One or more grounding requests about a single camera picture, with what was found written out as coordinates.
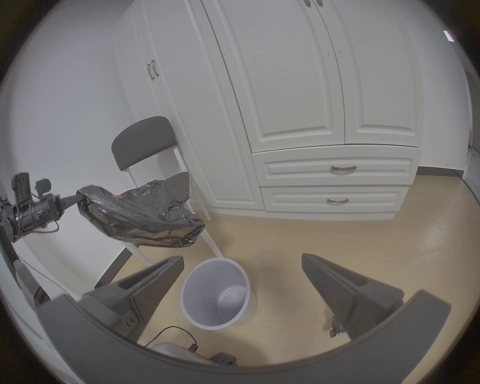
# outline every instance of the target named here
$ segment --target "black plastic bag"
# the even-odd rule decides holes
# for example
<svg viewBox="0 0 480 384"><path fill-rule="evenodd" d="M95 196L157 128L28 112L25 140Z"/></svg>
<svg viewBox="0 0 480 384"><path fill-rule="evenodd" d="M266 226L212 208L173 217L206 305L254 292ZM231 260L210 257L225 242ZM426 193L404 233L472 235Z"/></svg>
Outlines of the black plastic bag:
<svg viewBox="0 0 480 384"><path fill-rule="evenodd" d="M152 247L189 247L205 227L185 208L182 196L166 180L153 180L121 195L90 185L78 190L85 199L80 214L114 239Z"/></svg>

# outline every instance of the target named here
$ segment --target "wardrobe handle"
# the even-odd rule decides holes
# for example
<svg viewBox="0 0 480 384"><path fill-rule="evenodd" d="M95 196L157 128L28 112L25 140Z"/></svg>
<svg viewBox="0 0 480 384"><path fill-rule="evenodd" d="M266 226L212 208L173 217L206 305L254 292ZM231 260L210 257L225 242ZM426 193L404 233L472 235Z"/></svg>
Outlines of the wardrobe handle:
<svg viewBox="0 0 480 384"><path fill-rule="evenodd" d="M152 68L153 68L153 72L155 74L156 77L160 76L159 73L156 71L156 68L155 68L155 60L152 60Z"/></svg>
<svg viewBox="0 0 480 384"><path fill-rule="evenodd" d="M150 78L152 80L155 80L155 77L153 77L152 74L150 73L150 64L147 64L147 72L148 72L148 75L150 76Z"/></svg>
<svg viewBox="0 0 480 384"><path fill-rule="evenodd" d="M334 166L332 166L330 168L330 170L332 170L332 171L343 171L343 172L348 172L348 171L353 172L356 169L357 169L356 165L354 165L353 167L334 167Z"/></svg>
<svg viewBox="0 0 480 384"><path fill-rule="evenodd" d="M332 200L332 199L327 199L327 203L330 203L330 204L345 204L345 203L348 203L349 200L348 199L345 199L345 200Z"/></svg>

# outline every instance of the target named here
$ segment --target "white trash can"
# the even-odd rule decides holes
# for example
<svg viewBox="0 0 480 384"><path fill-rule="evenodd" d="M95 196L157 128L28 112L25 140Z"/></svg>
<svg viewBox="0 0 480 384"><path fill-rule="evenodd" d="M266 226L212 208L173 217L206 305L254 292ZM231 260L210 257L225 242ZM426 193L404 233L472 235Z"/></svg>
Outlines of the white trash can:
<svg viewBox="0 0 480 384"><path fill-rule="evenodd" d="M188 321L206 330L245 324L257 310L247 274L238 263L223 258L206 260L190 272L180 304Z"/></svg>

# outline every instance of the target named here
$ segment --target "bright light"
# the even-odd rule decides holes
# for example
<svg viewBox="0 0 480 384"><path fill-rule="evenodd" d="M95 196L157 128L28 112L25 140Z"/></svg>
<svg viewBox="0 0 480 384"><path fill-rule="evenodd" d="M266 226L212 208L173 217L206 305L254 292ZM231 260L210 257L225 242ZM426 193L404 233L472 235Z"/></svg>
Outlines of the bright light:
<svg viewBox="0 0 480 384"><path fill-rule="evenodd" d="M453 37L451 34L448 33L448 31L444 31L445 36L447 36L448 41L454 42Z"/></svg>

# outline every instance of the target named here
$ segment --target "camera on robot arm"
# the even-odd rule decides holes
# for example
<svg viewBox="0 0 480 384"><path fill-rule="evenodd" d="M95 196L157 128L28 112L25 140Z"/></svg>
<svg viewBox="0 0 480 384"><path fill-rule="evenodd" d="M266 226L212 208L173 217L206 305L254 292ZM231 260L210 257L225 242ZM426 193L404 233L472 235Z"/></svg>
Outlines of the camera on robot arm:
<svg viewBox="0 0 480 384"><path fill-rule="evenodd" d="M12 205L7 192L0 181L0 225L4 227L10 242L15 242L29 233L53 233L59 230L57 221L65 209L84 199L82 195L60 197L49 193L51 183L48 179L36 182L34 195L27 172L18 173L12 179L15 193L15 205ZM41 231L48 224L55 222L57 228L52 231Z"/></svg>

